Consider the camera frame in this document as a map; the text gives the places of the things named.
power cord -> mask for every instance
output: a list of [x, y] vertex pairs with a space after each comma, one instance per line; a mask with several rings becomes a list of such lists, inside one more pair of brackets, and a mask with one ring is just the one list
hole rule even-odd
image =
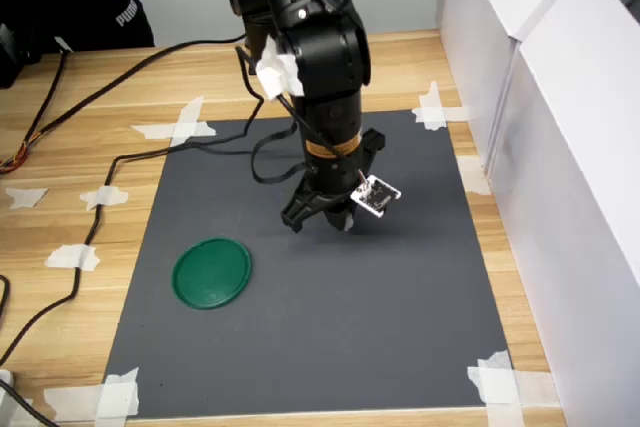
[[80, 112], [82, 109], [84, 109], [87, 105], [89, 105], [90, 103], [92, 103], [93, 101], [99, 99], [100, 97], [102, 97], [104, 94], [106, 94], [107, 92], [111, 91], [112, 89], [114, 89], [115, 87], [117, 87], [118, 85], [120, 85], [121, 83], [123, 83], [125, 80], [131, 78], [132, 76], [134, 76], [135, 74], [137, 74], [138, 72], [140, 72], [142, 69], [144, 69], [145, 67], [149, 66], [150, 64], [170, 55], [173, 54], [174, 52], [177, 52], [179, 50], [183, 50], [186, 49], [187, 47], [191, 47], [194, 45], [203, 45], [203, 44], [232, 44], [235, 42], [238, 42], [239, 40], [242, 40], [246, 35], [240, 35], [236, 38], [233, 39], [227, 39], [227, 40], [193, 40], [190, 42], [183, 42], [180, 44], [176, 44], [172, 47], [168, 47], [164, 50], [161, 50], [159, 52], [156, 52], [155, 54], [147, 57], [146, 59], [138, 62], [136, 65], [134, 65], [131, 69], [127, 70], [124, 74], [120, 75], [119, 77], [117, 77], [116, 79], [114, 79], [113, 81], [111, 81], [109, 84], [105, 85], [104, 87], [102, 87], [100, 90], [98, 90], [97, 92], [94, 92], [93, 94], [91, 94], [90, 96], [88, 96], [86, 99], [80, 101], [78, 104], [76, 104], [75, 106], [73, 106], [72, 108], [70, 108], [67, 112], [65, 112], [64, 114], [62, 114], [60, 117], [58, 117], [57, 119], [53, 120], [52, 122], [49, 122], [47, 125], [45, 125], [42, 129], [40, 129], [39, 131], [36, 132], [36, 128], [38, 126], [38, 123], [40, 122], [40, 119], [42, 118], [42, 115], [44, 114], [44, 111], [47, 109], [47, 106], [49, 105], [49, 102], [51, 101], [51, 98], [53, 97], [53, 93], [55, 92], [58, 83], [60, 81], [60, 77], [62, 76], [62, 72], [64, 70], [66, 61], [67, 61], [67, 57], [69, 55], [68, 51], [63, 51], [62, 52], [62, 56], [60, 57], [60, 65], [58, 66], [58, 71], [56, 72], [56, 76], [53, 80], [53, 83], [51, 84], [51, 88], [49, 89], [49, 93], [47, 94], [47, 97], [44, 101], [44, 103], [42, 104], [42, 107], [40, 107], [40, 110], [38, 111], [38, 114], [36, 115], [35, 119], [33, 120], [31, 127], [29, 127], [29, 130], [27, 131], [27, 135], [25, 136], [24, 140], [22, 141], [22, 145], [20, 146], [20, 148], [16, 151], [16, 153], [3, 160], [0, 160], [0, 175], [3, 174], [8, 174], [10, 172], [13, 172], [14, 170], [18, 169], [19, 167], [21, 167], [25, 161], [27, 160], [27, 158], [29, 157], [29, 153], [31, 151], [32, 146], [34, 145], [34, 143], [44, 134], [51, 132], [52, 130], [54, 130], [56, 127], [59, 127], [63, 122], [69, 120], [71, 117], [73, 117], [75, 114], [77, 114], [78, 112]]
[[[45, 99], [44, 103], [42, 104], [40, 110], [38, 111], [38, 114], [36, 115], [36, 118], [34, 119], [34, 121], [31, 124], [31, 127], [29, 128], [29, 131], [27, 133], [27, 135], [25, 136], [25, 139], [28, 139], [28, 141], [25, 141], [23, 143], [23, 146], [21, 147], [20, 151], [24, 151], [24, 152], [28, 152], [28, 148], [30, 146], [30, 144], [35, 140], [35, 138], [33, 138], [33, 140], [31, 139], [34, 135], [37, 135], [38, 137], [42, 134], [44, 134], [45, 132], [51, 131], [53, 130], [55, 127], [59, 126], [60, 124], [62, 124], [65, 120], [69, 119], [71, 116], [75, 115], [77, 112], [79, 112], [82, 108], [86, 107], [90, 102], [92, 102], [93, 100], [99, 98], [100, 96], [104, 95], [105, 93], [107, 93], [109, 90], [113, 89], [114, 87], [120, 85], [122, 82], [124, 82], [125, 80], [127, 80], [129, 77], [131, 77], [132, 75], [134, 75], [135, 73], [139, 72], [140, 70], [142, 70], [144, 67], [148, 66], [149, 64], [155, 62], [156, 60], [159, 60], [163, 57], [166, 57], [167, 55], [176, 52], [177, 50], [180, 49], [184, 49], [186, 47], [192, 46], [192, 45], [197, 45], [197, 44], [228, 44], [228, 43], [234, 43], [237, 42], [238, 40], [241, 40], [242, 38], [244, 38], [243, 36], [239, 36], [235, 39], [230, 39], [230, 40], [223, 40], [223, 41], [193, 41], [193, 42], [185, 42], [182, 44], [178, 44], [176, 46], [170, 47], [168, 49], [165, 49], [163, 51], [160, 51], [146, 59], [144, 59], [142, 62], [138, 63], [136, 66], [134, 66], [132, 69], [128, 70], [127, 72], [125, 72], [123, 75], [119, 76], [117, 79], [115, 79], [113, 82], [111, 82], [110, 84], [108, 84], [106, 87], [103, 87], [102, 89], [100, 89], [98, 92], [96, 92], [95, 94], [92, 94], [91, 96], [87, 97], [85, 100], [83, 100], [82, 102], [80, 102], [79, 104], [77, 104], [75, 107], [73, 107], [72, 109], [70, 109], [69, 111], [67, 111], [65, 114], [63, 114], [62, 116], [58, 117], [56, 120], [54, 120], [53, 122], [47, 124], [47, 126], [45, 126], [45, 128], [43, 128], [41, 131], [39, 131], [37, 134], [33, 134], [33, 132], [35, 131], [35, 129], [37, 128], [37, 124], [40, 121], [40, 118], [42, 117], [44, 111], [46, 110], [49, 102], [51, 101], [51, 98], [53, 96], [53, 93], [56, 90], [56, 87], [60, 81], [60, 77], [62, 75], [62, 71], [64, 70], [64, 65], [66, 62], [66, 58], [68, 56], [68, 52], [63, 52], [62, 53], [62, 58], [60, 61], [60, 65], [58, 67], [58, 71], [56, 72], [56, 76], [55, 79], [52, 83], [52, 86], [49, 90], [49, 93], [47, 94], [47, 98]], [[249, 90], [249, 92], [258, 100], [258, 104], [256, 105], [253, 113], [251, 114], [251, 116], [249, 117], [249, 119], [247, 120], [245, 127], [243, 129], [243, 131], [239, 134], [224, 138], [224, 139], [216, 139], [213, 140], [211, 142], [206, 142], [206, 143], [201, 143], [201, 142], [186, 142], [184, 144], [181, 144], [179, 146], [176, 147], [168, 147], [165, 149], [158, 149], [158, 150], [154, 150], [154, 151], [149, 151], [149, 152], [141, 152], [138, 154], [127, 154], [127, 155], [121, 155], [116, 157], [115, 159], [113, 159], [113, 162], [111, 163], [111, 168], [109, 169], [109, 173], [105, 179], [105, 185], [109, 185], [112, 180], [113, 177], [115, 175], [115, 171], [116, 171], [116, 167], [118, 165], [119, 162], [121, 161], [136, 161], [136, 160], [144, 160], [144, 159], [151, 159], [154, 157], [159, 157], [162, 155], [168, 155], [171, 154], [173, 152], [179, 152], [182, 150], [187, 150], [187, 149], [191, 149], [191, 148], [203, 148], [203, 147], [209, 147], [209, 146], [213, 146], [213, 145], [220, 145], [223, 143], [227, 143], [227, 142], [231, 142], [232, 140], [236, 140], [236, 139], [240, 139], [243, 137], [246, 137], [248, 132], [249, 132], [249, 127], [251, 126], [251, 124], [253, 123], [253, 121], [255, 120], [256, 116], [258, 115], [258, 112], [260, 111], [260, 109], [262, 108], [262, 105], [264, 104], [264, 99], [257, 94], [253, 88], [251, 88], [251, 84], [249, 83], [249, 76], [246, 72], [244, 63], [242, 62], [242, 60], [239, 60], [240, 62], [240, 66], [242, 68], [242, 78], [243, 81], [245, 83], [245, 86], [247, 87], [247, 89]], [[15, 170], [16, 168], [18, 168], [20, 165], [22, 165], [24, 163], [24, 161], [26, 160], [26, 155], [27, 154], [21, 154], [20, 158], [19, 158], [19, 163], [17, 164], [17, 166], [15, 168], [13, 168], [12, 170]], [[96, 211], [95, 211], [95, 217], [94, 217], [94, 221], [93, 224], [91, 226], [91, 229], [89, 231], [89, 234], [87, 235], [86, 239], [85, 239], [85, 244], [86, 245], [90, 245], [91, 242], [93, 241], [98, 227], [100, 225], [100, 220], [102, 217], [102, 205], [97, 205], [96, 206]], [[45, 314], [47, 314], [48, 312], [50, 312], [51, 310], [55, 309], [56, 307], [70, 301], [73, 300], [76, 295], [78, 294], [78, 289], [80, 287], [80, 276], [81, 276], [81, 272], [82, 270], [79, 267], [76, 267], [74, 269], [74, 278], [73, 278], [73, 286], [71, 288], [71, 292], [69, 293], [69, 295], [63, 297], [62, 299], [48, 305], [47, 307], [45, 307], [44, 309], [42, 309], [40, 312], [38, 312], [37, 314], [35, 314], [26, 324], [25, 326], [20, 330], [20, 332], [18, 333], [18, 335], [14, 338], [14, 340], [11, 342], [11, 344], [9, 345], [9, 347], [7, 348], [7, 350], [5, 351], [5, 353], [2, 355], [2, 357], [0, 358], [0, 367], [2, 367], [7, 360], [9, 359], [9, 357], [11, 356], [11, 354], [14, 352], [15, 348], [18, 346], [18, 344], [20, 343], [20, 341], [23, 339], [23, 337], [27, 334], [27, 332], [29, 331], [29, 329]], [[0, 321], [3, 318], [3, 313], [5, 310], [5, 307], [7, 305], [7, 302], [9, 300], [9, 294], [11, 291], [11, 283], [9, 281], [9, 279], [7, 277], [5, 277], [4, 275], [0, 275], [0, 281], [2, 281], [2, 283], [4, 284], [4, 289], [3, 289], [3, 293], [2, 293], [2, 298], [0, 299]], [[22, 398], [20, 396], [20, 394], [18, 394], [18, 392], [16, 392], [16, 390], [11, 387], [9, 384], [7, 384], [6, 382], [4, 382], [3, 380], [0, 379], [0, 388], [2, 388], [4, 391], [6, 391], [14, 400], [16, 400], [16, 402], [18, 402], [18, 404], [20, 404], [20, 406], [22, 408], [24, 408], [32, 417], [34, 417], [35, 419], [37, 419], [39, 422], [41, 422], [42, 424], [44, 424], [47, 427], [58, 427], [57, 424], [55, 424], [54, 422], [48, 420], [45, 416], [43, 416], [41, 413], [39, 413], [36, 409], [34, 409], [33, 407], [31, 407], [25, 400], [24, 398]]]
[[[232, 39], [231, 41], [225, 41], [227, 43], [229, 42], [235, 42], [237, 39]], [[189, 45], [195, 45], [196, 43], [222, 43], [219, 41], [198, 41], [198, 42], [187, 42], [185, 44], [179, 44], [182, 47], [187, 47]], [[242, 80], [244, 82], [245, 88], [247, 89], [247, 91], [249, 92], [249, 94], [255, 98], [258, 103], [256, 104], [253, 112], [251, 113], [251, 116], [247, 119], [244, 128], [242, 130], [242, 132], [235, 134], [235, 135], [231, 135], [229, 137], [225, 137], [223, 139], [215, 139], [209, 142], [194, 142], [194, 141], [188, 141], [185, 142], [184, 144], [175, 146], [175, 147], [167, 147], [164, 149], [158, 149], [158, 150], [152, 150], [152, 151], [148, 151], [148, 152], [140, 152], [140, 153], [135, 153], [135, 154], [125, 154], [125, 155], [119, 155], [118, 157], [116, 157], [115, 159], [113, 159], [112, 163], [111, 163], [111, 167], [109, 169], [109, 172], [107, 174], [107, 177], [105, 179], [104, 185], [108, 186], [111, 184], [111, 182], [113, 181], [113, 178], [116, 174], [116, 169], [118, 167], [118, 164], [120, 162], [134, 162], [134, 161], [138, 161], [138, 160], [146, 160], [146, 159], [152, 159], [152, 158], [156, 158], [156, 157], [160, 157], [160, 156], [164, 156], [164, 155], [170, 155], [172, 153], [175, 152], [181, 152], [184, 150], [188, 150], [188, 149], [204, 149], [206, 147], [212, 147], [215, 145], [221, 145], [221, 144], [226, 144], [228, 142], [237, 140], [237, 139], [242, 139], [244, 137], [246, 137], [249, 133], [249, 129], [251, 127], [251, 124], [253, 123], [253, 121], [256, 119], [258, 113], [260, 112], [260, 109], [262, 108], [262, 106], [264, 105], [264, 97], [262, 97], [259, 93], [257, 93], [253, 87], [251, 86], [251, 83], [249, 81], [249, 74], [247, 71], [247, 64], [250, 66], [255, 67], [255, 61], [241, 48], [241, 47], [236, 47], [236, 53], [238, 56], [238, 61], [240, 64], [240, 69], [241, 69], [241, 73], [242, 73]], [[162, 58], [162, 56], [158, 56], [158, 54], [155, 54], [154, 56], [149, 57], [148, 59], [145, 59], [145, 61], [142, 61], [141, 63], [139, 63], [138, 65], [136, 65], [133, 69], [127, 71], [125, 74], [123, 74], [122, 76], [118, 77], [118, 79], [116, 79], [116, 81], [119, 82], [112, 82], [111, 84], [109, 84], [110, 88], [105, 90], [105, 88], [100, 89], [100, 91], [98, 92], [102, 92], [100, 95], [104, 95], [106, 92], [108, 92], [110, 89], [114, 88], [115, 86], [119, 85], [120, 83], [124, 82], [124, 80], [126, 80], [127, 78], [129, 78], [131, 75], [135, 74], [136, 72], [138, 72], [139, 70], [141, 70], [142, 68], [144, 68], [144, 66], [149, 65], [151, 62], [148, 62], [149, 59], [154, 58], [155, 60], [158, 60], [159, 58]], [[98, 96], [96, 96], [96, 94], [93, 94], [92, 96], [89, 96], [87, 99], [89, 98], [93, 98], [94, 100], [96, 98], [98, 98]], [[360, 171], [357, 163], [345, 156], [344, 154], [342, 154], [341, 152], [339, 152], [337, 149], [335, 149], [335, 147], [333, 145], [331, 145], [331, 143], [329, 143], [328, 141], [326, 141], [324, 139], [324, 137], [319, 134], [318, 132], [314, 131], [309, 124], [307, 124], [307, 122], [304, 120], [304, 118], [302, 118], [293, 108], [293, 106], [291, 106], [291, 104], [289, 103], [289, 101], [283, 96], [283, 95], [279, 95], [277, 97], [278, 101], [285, 107], [285, 109], [289, 112], [289, 114], [294, 118], [295, 122], [299, 125], [301, 125], [305, 131], [307, 132], [307, 134], [312, 137], [316, 142], [320, 143], [321, 145], [323, 145], [329, 152], [331, 152], [333, 155], [335, 155], [337, 158], [347, 161], [348, 163], [350, 163], [351, 165], [354, 166], [355, 169], [358, 170], [359, 174], [361, 177], [363, 177], [362, 172]], [[80, 109], [82, 109], [83, 107], [85, 107], [86, 105], [88, 105], [88, 103], [84, 103], [85, 101], [81, 102], [80, 104], [78, 104], [77, 106], [75, 106], [73, 109], [69, 110], [67, 113], [63, 114], [61, 117], [59, 117], [58, 119], [54, 120], [52, 123], [48, 124], [47, 127], [53, 125], [53, 127], [50, 127], [47, 130], [51, 130], [53, 128], [55, 128], [57, 125], [60, 125], [62, 122], [64, 122], [65, 120], [67, 120], [68, 118], [70, 118], [72, 115], [74, 115], [75, 113], [77, 113]], [[291, 129], [289, 129], [289, 131], [285, 131], [287, 136], [288, 135], [292, 135], [291, 132], [295, 132], [295, 129], [292, 127]], [[101, 204], [97, 205], [95, 208], [95, 216], [94, 216], [94, 220], [93, 220], [93, 224], [91, 226], [91, 229], [89, 230], [89, 233], [87, 234], [87, 237], [85, 239], [85, 245], [91, 245], [97, 231], [98, 228], [100, 226], [100, 221], [102, 219], [102, 209], [103, 206]], [[18, 333], [18, 335], [16, 336], [16, 338], [13, 340], [13, 342], [11, 342], [11, 344], [9, 345], [9, 347], [7, 348], [6, 352], [4, 353], [4, 355], [2, 356], [2, 358], [0, 358], [0, 367], [2, 367], [2, 365], [5, 364], [5, 362], [9, 359], [9, 357], [11, 356], [11, 354], [13, 353], [13, 351], [15, 350], [15, 348], [18, 346], [18, 344], [20, 343], [20, 341], [23, 339], [23, 337], [27, 334], [27, 332], [29, 331], [29, 329], [42, 317], [44, 316], [46, 313], [50, 312], [51, 310], [55, 309], [56, 307], [70, 301], [73, 300], [79, 290], [80, 287], [80, 277], [81, 277], [81, 272], [82, 270], [80, 269], [80, 267], [75, 267], [74, 269], [74, 279], [73, 279], [73, 286], [71, 288], [71, 292], [69, 293], [69, 295], [63, 297], [62, 299], [50, 304], [49, 306], [45, 307], [44, 309], [42, 309], [40, 312], [38, 312], [36, 315], [34, 315], [26, 324], [25, 326], [22, 328], [22, 330]], [[9, 298], [9, 292], [10, 292], [10, 282], [9, 280], [5, 277], [0, 275], [0, 280], [2, 280], [2, 282], [5, 284], [5, 288], [3, 291], [3, 295], [2, 298], [0, 300], [0, 320], [2, 319], [2, 313], [4, 311], [4, 308], [6, 306], [6, 303], [8, 301]], [[59, 427], [57, 424], [55, 424], [54, 422], [50, 421], [49, 419], [47, 419], [44, 415], [42, 415], [40, 412], [38, 412], [36, 409], [34, 409], [32, 406], [30, 406], [23, 397], [20, 396], [20, 394], [18, 394], [16, 392], [15, 389], [13, 389], [10, 385], [8, 385], [6, 382], [0, 380], [0, 388], [2, 388], [3, 390], [5, 390], [14, 400], [16, 400], [16, 402], [18, 402], [18, 404], [20, 404], [20, 406], [22, 408], [24, 408], [32, 417], [34, 417], [36, 420], [38, 420], [39, 422], [41, 422], [42, 424], [44, 424], [46, 427]]]

gray mat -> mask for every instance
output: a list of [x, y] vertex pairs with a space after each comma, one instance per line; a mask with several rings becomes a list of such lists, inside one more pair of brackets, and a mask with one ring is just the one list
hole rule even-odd
[[[141, 418], [483, 405], [467, 366], [507, 348], [453, 148], [410, 112], [365, 115], [387, 136], [372, 173], [402, 191], [349, 234], [317, 217], [293, 234], [280, 210], [297, 184], [256, 184], [246, 154], [167, 159], [105, 374], [139, 367]], [[288, 127], [255, 123], [256, 139]], [[219, 136], [243, 122], [214, 122]], [[300, 160], [300, 140], [258, 160]], [[253, 259], [245, 292], [192, 310], [171, 288], [176, 260], [213, 237]]]

green plastic lid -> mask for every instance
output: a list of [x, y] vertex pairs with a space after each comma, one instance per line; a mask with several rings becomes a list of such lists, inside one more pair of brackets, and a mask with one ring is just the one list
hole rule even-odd
[[173, 291], [194, 309], [215, 309], [235, 299], [251, 277], [251, 257], [239, 242], [211, 239], [185, 252], [173, 269]]

small white board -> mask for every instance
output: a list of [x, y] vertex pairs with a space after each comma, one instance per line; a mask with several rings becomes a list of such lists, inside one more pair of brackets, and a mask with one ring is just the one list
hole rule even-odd
[[351, 200], [381, 218], [387, 211], [389, 204], [398, 200], [401, 195], [399, 190], [394, 189], [375, 175], [370, 175], [364, 184], [353, 191]]

masking tape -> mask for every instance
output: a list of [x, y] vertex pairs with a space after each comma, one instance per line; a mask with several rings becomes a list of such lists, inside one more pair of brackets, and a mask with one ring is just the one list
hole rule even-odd
[[171, 147], [184, 144], [191, 137], [212, 137], [215, 129], [206, 122], [198, 122], [204, 97], [196, 97], [181, 111], [175, 124], [132, 125], [131, 128], [144, 135], [147, 140], [171, 139]]
[[480, 157], [477, 155], [460, 155], [456, 159], [465, 192], [491, 195], [491, 187], [489, 187], [489, 182], [484, 175]]
[[262, 58], [256, 65], [256, 74], [269, 100], [285, 92], [295, 97], [304, 97], [295, 56], [278, 54], [276, 42], [271, 37], [267, 37]]
[[513, 370], [507, 351], [478, 359], [467, 375], [487, 406], [490, 427], [524, 427], [523, 407], [560, 408], [553, 376]]
[[94, 421], [99, 427], [122, 427], [138, 414], [138, 369], [109, 375], [104, 384], [45, 389], [44, 399], [56, 411], [56, 422]]
[[46, 267], [60, 269], [75, 269], [93, 272], [100, 263], [96, 256], [96, 248], [84, 244], [62, 245], [54, 250], [49, 258], [45, 260]]
[[87, 203], [87, 210], [92, 210], [96, 205], [119, 205], [129, 200], [129, 194], [118, 187], [103, 185], [95, 192], [87, 192], [80, 195], [80, 199]]
[[[20, 407], [15, 400], [11, 400], [15, 402], [15, 411], [9, 422], [9, 427], [38, 427], [40, 425], [40, 422], [33, 418], [29, 412]], [[32, 399], [25, 399], [25, 402], [33, 405]]]
[[[362, 141], [362, 134], [358, 133], [354, 137], [352, 137], [350, 140], [342, 144], [334, 145], [333, 148], [336, 149], [338, 152], [340, 152], [342, 155], [349, 155], [349, 154], [352, 154], [360, 146], [361, 141]], [[305, 141], [305, 146], [306, 146], [307, 152], [309, 152], [314, 157], [318, 157], [320, 159], [336, 158], [335, 155], [329, 152], [329, 150], [327, 150], [322, 145], [314, 144], [313, 142], [310, 142], [307, 140]]]
[[[131, 128], [137, 130], [146, 140], [164, 140], [173, 138], [173, 133], [178, 124], [152, 124], [152, 125], [132, 125]], [[214, 137], [217, 132], [209, 127], [206, 122], [196, 122], [193, 126], [191, 137]]]
[[35, 207], [49, 189], [10, 189], [7, 187], [7, 195], [13, 197], [13, 204], [9, 209], [22, 209]]
[[433, 81], [426, 95], [419, 97], [420, 107], [411, 112], [416, 116], [416, 123], [423, 123], [427, 130], [445, 128], [447, 122], [466, 122], [467, 109], [464, 107], [443, 107], [440, 100], [438, 83]]

